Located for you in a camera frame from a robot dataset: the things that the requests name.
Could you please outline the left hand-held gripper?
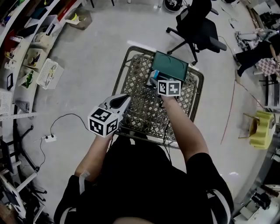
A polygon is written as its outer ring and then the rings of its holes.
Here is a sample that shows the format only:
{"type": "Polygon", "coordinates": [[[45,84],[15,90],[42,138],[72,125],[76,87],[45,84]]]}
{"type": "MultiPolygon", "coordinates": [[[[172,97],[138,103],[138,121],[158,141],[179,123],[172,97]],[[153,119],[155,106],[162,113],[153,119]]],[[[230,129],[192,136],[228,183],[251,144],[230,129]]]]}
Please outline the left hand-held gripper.
{"type": "Polygon", "coordinates": [[[123,114],[131,103],[129,94],[118,94],[108,97],[103,103],[95,106],[87,117],[88,129],[94,134],[107,137],[113,134],[123,119],[123,114]]]}

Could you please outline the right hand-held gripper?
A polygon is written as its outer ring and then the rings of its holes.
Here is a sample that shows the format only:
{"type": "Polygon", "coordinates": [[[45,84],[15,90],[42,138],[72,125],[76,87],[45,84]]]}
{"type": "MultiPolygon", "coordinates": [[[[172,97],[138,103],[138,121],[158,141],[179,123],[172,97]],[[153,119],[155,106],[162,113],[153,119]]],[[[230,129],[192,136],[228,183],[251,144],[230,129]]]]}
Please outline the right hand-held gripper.
{"type": "Polygon", "coordinates": [[[151,88],[157,88],[157,94],[160,96],[178,97],[181,95],[182,82],[180,80],[149,77],[146,85],[151,88]]]}

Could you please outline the dark green box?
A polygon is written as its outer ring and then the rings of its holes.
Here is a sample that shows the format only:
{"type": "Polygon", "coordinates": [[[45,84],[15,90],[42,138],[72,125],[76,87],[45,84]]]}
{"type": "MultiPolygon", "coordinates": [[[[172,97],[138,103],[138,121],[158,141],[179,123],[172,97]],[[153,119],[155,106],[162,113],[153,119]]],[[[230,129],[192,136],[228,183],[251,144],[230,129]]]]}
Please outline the dark green box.
{"type": "Polygon", "coordinates": [[[166,53],[156,51],[150,72],[159,71],[159,76],[166,79],[180,81],[181,84],[187,78],[189,64],[166,53]]]}

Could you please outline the person's left forearm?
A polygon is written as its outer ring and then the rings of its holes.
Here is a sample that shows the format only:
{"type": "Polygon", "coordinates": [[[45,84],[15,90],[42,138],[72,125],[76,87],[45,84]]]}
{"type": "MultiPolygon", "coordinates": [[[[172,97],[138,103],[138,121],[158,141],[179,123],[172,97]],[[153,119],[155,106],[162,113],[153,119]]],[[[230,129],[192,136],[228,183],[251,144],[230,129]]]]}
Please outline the person's left forearm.
{"type": "Polygon", "coordinates": [[[76,168],[74,175],[79,177],[84,172],[88,172],[89,175],[85,179],[94,182],[101,172],[111,140],[112,134],[107,137],[96,136],[88,152],[76,168]]]}

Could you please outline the brown wicker glass-top table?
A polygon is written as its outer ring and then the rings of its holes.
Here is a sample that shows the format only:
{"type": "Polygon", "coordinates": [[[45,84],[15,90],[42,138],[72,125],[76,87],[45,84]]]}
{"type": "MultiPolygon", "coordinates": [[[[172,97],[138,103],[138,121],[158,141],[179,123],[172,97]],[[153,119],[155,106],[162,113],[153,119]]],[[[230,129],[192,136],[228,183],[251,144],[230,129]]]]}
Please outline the brown wicker glass-top table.
{"type": "MultiPolygon", "coordinates": [[[[130,132],[140,133],[148,137],[144,141],[179,149],[165,108],[156,98],[154,90],[146,85],[155,54],[138,46],[128,48],[112,95],[129,94],[131,103],[123,116],[121,128],[115,134],[140,140],[130,132]]],[[[203,83],[204,75],[189,67],[177,102],[193,122],[203,83]]]]}

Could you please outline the black office chair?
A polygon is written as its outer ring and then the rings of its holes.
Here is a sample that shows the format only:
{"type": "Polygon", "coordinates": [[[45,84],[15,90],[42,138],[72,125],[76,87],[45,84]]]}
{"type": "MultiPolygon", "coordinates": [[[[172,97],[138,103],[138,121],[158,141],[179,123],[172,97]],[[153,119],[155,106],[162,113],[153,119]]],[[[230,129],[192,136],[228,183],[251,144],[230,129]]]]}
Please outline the black office chair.
{"type": "Polygon", "coordinates": [[[215,0],[192,0],[192,4],[176,16],[176,29],[168,27],[166,32],[173,32],[183,38],[184,41],[172,50],[167,51],[168,55],[188,44],[194,57],[192,65],[196,65],[198,63],[196,54],[202,50],[208,49],[215,53],[227,50],[227,46],[218,39],[215,23],[207,19],[210,12],[219,14],[212,8],[213,1],[215,0]]]}

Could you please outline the white perforated basket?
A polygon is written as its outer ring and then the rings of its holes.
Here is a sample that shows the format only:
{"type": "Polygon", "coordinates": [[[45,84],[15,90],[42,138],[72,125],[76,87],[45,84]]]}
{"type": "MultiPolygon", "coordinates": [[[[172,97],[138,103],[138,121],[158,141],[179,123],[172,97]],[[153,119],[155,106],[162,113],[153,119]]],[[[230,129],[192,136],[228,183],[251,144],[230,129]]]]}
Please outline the white perforated basket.
{"type": "Polygon", "coordinates": [[[36,83],[46,90],[49,87],[51,80],[54,78],[57,68],[58,63],[47,58],[40,70],[36,83]]]}
{"type": "Polygon", "coordinates": [[[12,92],[0,88],[0,115],[8,114],[11,109],[12,92]]]}

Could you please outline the black white patterned backpack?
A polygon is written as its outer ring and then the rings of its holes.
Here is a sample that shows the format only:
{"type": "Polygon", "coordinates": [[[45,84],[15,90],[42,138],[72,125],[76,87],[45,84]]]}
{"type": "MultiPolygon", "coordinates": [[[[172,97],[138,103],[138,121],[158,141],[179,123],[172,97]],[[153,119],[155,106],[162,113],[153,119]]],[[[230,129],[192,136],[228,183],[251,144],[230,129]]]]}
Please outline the black white patterned backpack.
{"type": "Polygon", "coordinates": [[[170,12],[177,12],[182,7],[182,0],[164,0],[164,6],[170,12]]]}

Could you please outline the person's torso in black shirt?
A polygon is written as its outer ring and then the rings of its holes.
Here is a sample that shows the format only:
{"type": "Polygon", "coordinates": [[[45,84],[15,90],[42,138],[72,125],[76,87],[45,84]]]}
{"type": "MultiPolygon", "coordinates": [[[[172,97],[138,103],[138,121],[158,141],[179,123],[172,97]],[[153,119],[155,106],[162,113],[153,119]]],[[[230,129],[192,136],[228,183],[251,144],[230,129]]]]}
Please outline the person's torso in black shirt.
{"type": "Polygon", "coordinates": [[[139,218],[153,224],[228,224],[230,190],[206,153],[193,155],[186,171],[171,165],[160,146],[119,137],[94,182],[71,176],[55,211],[55,224],[113,224],[139,218]]]}

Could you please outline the brown fabric waste bin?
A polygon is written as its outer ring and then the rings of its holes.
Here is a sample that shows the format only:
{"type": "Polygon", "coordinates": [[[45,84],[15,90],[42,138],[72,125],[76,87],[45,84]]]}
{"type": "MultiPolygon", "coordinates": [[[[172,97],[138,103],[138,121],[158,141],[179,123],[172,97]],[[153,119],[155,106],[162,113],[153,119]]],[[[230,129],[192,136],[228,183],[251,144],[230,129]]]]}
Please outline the brown fabric waste bin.
{"type": "Polygon", "coordinates": [[[73,28],[85,30],[92,23],[91,13],[86,9],[76,8],[65,17],[65,22],[73,28]]]}

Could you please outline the white shelf unit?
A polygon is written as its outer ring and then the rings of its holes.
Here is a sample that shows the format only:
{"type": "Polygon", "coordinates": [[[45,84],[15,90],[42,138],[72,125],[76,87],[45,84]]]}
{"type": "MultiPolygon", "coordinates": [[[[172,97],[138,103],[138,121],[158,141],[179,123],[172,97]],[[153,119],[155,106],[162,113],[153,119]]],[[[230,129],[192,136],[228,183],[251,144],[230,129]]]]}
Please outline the white shelf unit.
{"type": "MultiPolygon", "coordinates": [[[[40,18],[30,17],[24,25],[27,34],[15,35],[11,31],[11,26],[15,24],[15,19],[27,7],[32,6],[31,0],[25,0],[15,10],[8,21],[6,27],[0,35],[0,47],[3,47],[5,57],[0,60],[0,88],[7,90],[7,76],[13,73],[14,85],[9,90],[12,92],[12,102],[10,112],[0,115],[0,122],[7,119],[20,119],[25,117],[36,116],[33,111],[36,89],[39,86],[36,83],[40,70],[35,71],[33,82],[29,89],[19,87],[17,84],[19,72],[23,67],[23,61],[29,48],[43,49],[47,58],[50,50],[62,31],[65,17],[80,4],[86,4],[86,0],[52,0],[50,4],[44,3],[43,14],[40,18]]],[[[58,65],[54,78],[47,89],[55,89],[63,68],[58,65]]]]}

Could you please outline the cream bin with tools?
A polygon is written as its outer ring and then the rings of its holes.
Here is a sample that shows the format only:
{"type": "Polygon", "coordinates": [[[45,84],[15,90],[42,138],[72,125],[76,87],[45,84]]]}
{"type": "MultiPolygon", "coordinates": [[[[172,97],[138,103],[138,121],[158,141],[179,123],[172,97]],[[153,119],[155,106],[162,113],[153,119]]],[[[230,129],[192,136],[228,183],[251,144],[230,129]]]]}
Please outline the cream bin with tools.
{"type": "Polygon", "coordinates": [[[47,58],[47,54],[43,49],[29,48],[27,51],[23,65],[32,69],[40,70],[47,58]]]}

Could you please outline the cream bin with green item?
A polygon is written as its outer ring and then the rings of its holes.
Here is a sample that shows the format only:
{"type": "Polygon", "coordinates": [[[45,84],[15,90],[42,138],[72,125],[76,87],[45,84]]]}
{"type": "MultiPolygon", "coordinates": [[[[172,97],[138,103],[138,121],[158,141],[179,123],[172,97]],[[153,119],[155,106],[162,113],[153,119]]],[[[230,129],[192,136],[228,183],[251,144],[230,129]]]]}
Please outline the cream bin with green item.
{"type": "Polygon", "coordinates": [[[29,89],[30,85],[33,82],[33,78],[35,76],[35,71],[28,68],[28,67],[21,67],[21,70],[19,72],[19,76],[18,76],[18,81],[17,81],[17,85],[19,87],[23,87],[25,89],[29,89]]]}

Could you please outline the table with checkered cloth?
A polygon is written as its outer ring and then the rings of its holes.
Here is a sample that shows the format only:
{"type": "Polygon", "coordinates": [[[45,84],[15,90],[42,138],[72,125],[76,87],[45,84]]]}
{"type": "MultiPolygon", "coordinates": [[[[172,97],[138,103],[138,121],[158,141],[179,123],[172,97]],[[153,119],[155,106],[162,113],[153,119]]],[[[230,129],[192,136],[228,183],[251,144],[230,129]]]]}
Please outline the table with checkered cloth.
{"type": "Polygon", "coordinates": [[[264,76],[270,76],[272,74],[280,75],[280,65],[276,66],[276,62],[273,58],[261,59],[255,66],[264,76]]]}

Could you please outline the table with yellow-green cloth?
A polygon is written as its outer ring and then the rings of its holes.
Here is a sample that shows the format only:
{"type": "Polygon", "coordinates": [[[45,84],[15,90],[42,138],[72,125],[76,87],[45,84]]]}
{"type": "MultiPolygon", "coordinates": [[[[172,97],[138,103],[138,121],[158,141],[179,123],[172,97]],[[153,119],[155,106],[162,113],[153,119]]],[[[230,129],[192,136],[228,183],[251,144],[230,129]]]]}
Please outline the table with yellow-green cloth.
{"type": "Polygon", "coordinates": [[[252,121],[247,136],[239,139],[249,139],[249,144],[259,150],[267,150],[276,130],[274,113],[258,110],[255,115],[243,113],[252,121]]]}

